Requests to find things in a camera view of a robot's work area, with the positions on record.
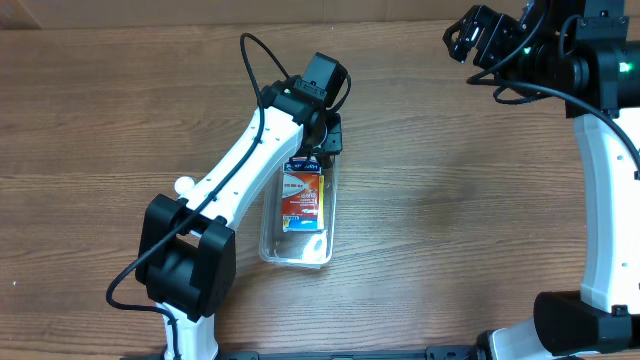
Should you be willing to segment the white blue Hansaplast box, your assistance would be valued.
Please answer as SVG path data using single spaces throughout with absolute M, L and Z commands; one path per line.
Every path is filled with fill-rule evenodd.
M 283 165 L 284 172 L 290 173 L 322 173 L 321 162 L 315 157 L 292 157 Z

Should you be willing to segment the blue yellow VapoDrops box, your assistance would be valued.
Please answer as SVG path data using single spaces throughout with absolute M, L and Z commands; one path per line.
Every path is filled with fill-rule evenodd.
M 320 207 L 317 217 L 284 216 L 282 214 L 284 232 L 312 232 L 324 229 L 324 176 L 320 190 Z

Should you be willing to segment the red orange small box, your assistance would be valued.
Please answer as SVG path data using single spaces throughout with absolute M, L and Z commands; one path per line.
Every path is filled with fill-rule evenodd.
M 317 173 L 286 172 L 282 183 L 284 216 L 317 217 L 323 176 Z

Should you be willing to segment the orange tube white cap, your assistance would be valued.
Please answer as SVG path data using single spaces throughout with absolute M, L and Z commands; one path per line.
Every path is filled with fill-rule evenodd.
M 196 182 L 189 176 L 181 176 L 174 182 L 174 191 L 181 197 L 194 188 Z

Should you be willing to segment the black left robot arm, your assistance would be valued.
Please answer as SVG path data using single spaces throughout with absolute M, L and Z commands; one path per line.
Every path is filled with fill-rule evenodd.
M 135 278 L 163 317 L 163 358 L 216 358 L 214 315 L 235 279 L 237 228 L 277 172 L 332 166 L 349 86 L 346 68 L 316 53 L 303 74 L 259 91 L 249 126 L 202 180 L 148 205 Z

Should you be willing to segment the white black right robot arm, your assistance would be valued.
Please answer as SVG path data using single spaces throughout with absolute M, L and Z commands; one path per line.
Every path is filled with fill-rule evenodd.
M 475 5 L 443 35 L 502 102 L 564 102 L 585 179 L 586 262 L 575 291 L 540 293 L 532 316 L 430 359 L 581 359 L 639 345 L 639 45 L 621 1 L 531 1 L 519 18 Z

